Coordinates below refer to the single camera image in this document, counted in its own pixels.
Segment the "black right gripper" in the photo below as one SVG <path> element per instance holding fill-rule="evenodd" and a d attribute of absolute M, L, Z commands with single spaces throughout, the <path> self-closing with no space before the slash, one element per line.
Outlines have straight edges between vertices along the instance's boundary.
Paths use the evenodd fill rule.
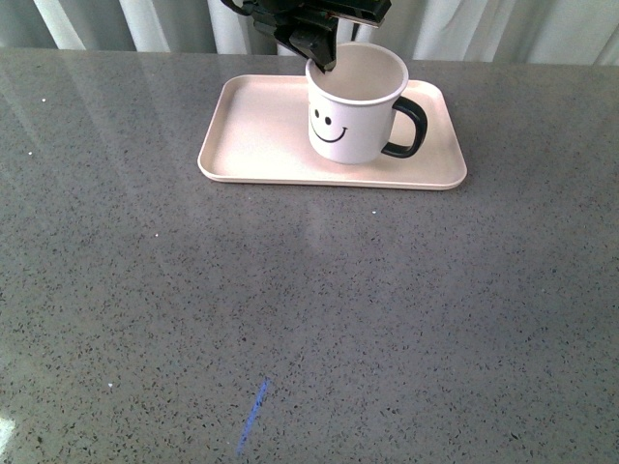
<path fill-rule="evenodd" d="M 323 73 L 337 63 L 337 31 L 341 19 L 380 26 L 392 6 L 389 0 L 233 1 L 223 3 L 248 16 L 254 28 L 286 49 L 311 59 Z"/>

